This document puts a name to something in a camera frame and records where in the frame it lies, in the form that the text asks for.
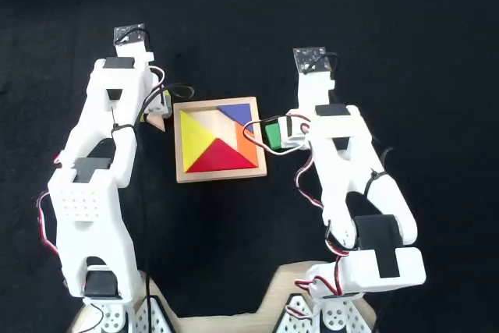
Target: wooden base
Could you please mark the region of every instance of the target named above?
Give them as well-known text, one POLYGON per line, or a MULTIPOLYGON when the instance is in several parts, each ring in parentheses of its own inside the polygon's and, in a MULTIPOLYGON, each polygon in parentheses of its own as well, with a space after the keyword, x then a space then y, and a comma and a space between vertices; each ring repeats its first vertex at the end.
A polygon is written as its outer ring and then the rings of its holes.
MULTIPOLYGON (((267 289, 264 300, 258 311, 254 314, 240 314, 233 316, 209 316, 209 317, 177 317, 168 305, 166 298, 161 294, 154 281, 150 280, 151 295, 159 296, 161 303, 170 319, 176 333, 271 333, 281 315, 282 309, 290 294, 300 292, 293 284, 295 278, 301 278, 306 270, 320 262, 304 261, 301 263, 286 264, 279 267, 267 289)), ((141 292, 141 298, 136 308, 145 298, 145 287, 141 292)), ((355 302, 357 309, 362 314, 366 323, 373 327, 376 314, 373 308, 364 300, 358 299, 355 302)), ((85 306, 76 316, 69 331, 77 333, 80 325, 88 313, 91 313, 91 306, 85 306)))

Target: yellow triangle piece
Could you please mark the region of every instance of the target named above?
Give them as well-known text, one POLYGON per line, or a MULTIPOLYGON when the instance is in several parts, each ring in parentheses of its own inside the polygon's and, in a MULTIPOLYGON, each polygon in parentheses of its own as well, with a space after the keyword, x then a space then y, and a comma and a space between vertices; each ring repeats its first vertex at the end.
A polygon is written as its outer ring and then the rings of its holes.
POLYGON ((215 136, 185 111, 180 111, 180 133, 182 134, 183 170, 187 172, 187 169, 215 140, 215 136))

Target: wooden frame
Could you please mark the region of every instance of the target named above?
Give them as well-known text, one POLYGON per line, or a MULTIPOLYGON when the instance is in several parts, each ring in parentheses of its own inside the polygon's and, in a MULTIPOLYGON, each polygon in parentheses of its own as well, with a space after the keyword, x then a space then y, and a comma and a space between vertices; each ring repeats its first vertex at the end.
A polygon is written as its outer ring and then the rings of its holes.
MULTIPOLYGON (((244 179, 249 177, 261 177, 267 175, 267 164, 265 162, 264 150, 257 147, 258 166, 256 168, 232 169, 224 171, 190 172, 183 171, 182 135, 180 125, 180 111, 195 112, 218 109, 221 105, 249 104, 251 119, 258 120, 257 99, 255 97, 235 97, 230 99, 218 99, 214 101, 191 101, 175 103, 173 105, 173 122, 175 128, 175 167, 177 182, 199 182, 215 179, 244 179)), ((260 124, 253 124, 253 135, 255 139, 262 141, 260 124)))

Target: white cable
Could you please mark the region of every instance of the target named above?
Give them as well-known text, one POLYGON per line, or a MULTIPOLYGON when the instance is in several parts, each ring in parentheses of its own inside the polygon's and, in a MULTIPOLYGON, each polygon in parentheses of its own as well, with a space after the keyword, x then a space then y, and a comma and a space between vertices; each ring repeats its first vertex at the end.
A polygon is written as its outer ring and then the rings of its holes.
POLYGON ((153 89, 151 90, 151 92, 152 92, 163 83, 163 81, 165 80, 165 77, 166 77, 166 73, 159 66, 149 66, 149 69, 156 70, 157 72, 159 72, 161 74, 161 76, 158 75, 157 85, 155 87, 153 87, 153 89))
POLYGON ((257 124, 257 123, 260 123, 262 122, 263 120, 255 120, 255 121, 250 121, 250 122, 247 122, 244 127, 242 128, 242 134, 244 135, 245 138, 247 138, 248 140, 250 140, 251 142, 253 142, 254 144, 256 144, 257 146, 260 146, 262 147, 266 152, 270 153, 270 154, 273 154, 273 155, 276 155, 276 156, 282 156, 282 155, 287 155, 287 154, 291 154, 292 152, 295 152, 297 150, 299 150, 300 148, 302 148, 303 146, 305 146, 306 144, 306 141, 304 140, 301 144, 299 144, 298 146, 295 146, 293 148, 290 148, 289 150, 286 150, 286 151, 282 151, 282 152, 277 152, 277 151, 274 151, 272 150, 269 146, 267 146, 265 143, 263 142, 259 142, 258 140, 256 140, 254 137, 250 136, 246 131, 247 131, 247 127, 252 125, 252 124, 257 124))

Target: red triangle piece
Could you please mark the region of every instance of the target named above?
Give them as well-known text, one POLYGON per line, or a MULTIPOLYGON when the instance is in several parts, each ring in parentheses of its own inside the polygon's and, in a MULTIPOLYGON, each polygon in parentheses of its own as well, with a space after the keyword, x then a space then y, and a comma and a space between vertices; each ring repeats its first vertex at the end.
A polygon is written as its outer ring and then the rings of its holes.
POLYGON ((255 168, 251 161, 217 138, 190 166, 187 173, 255 168))

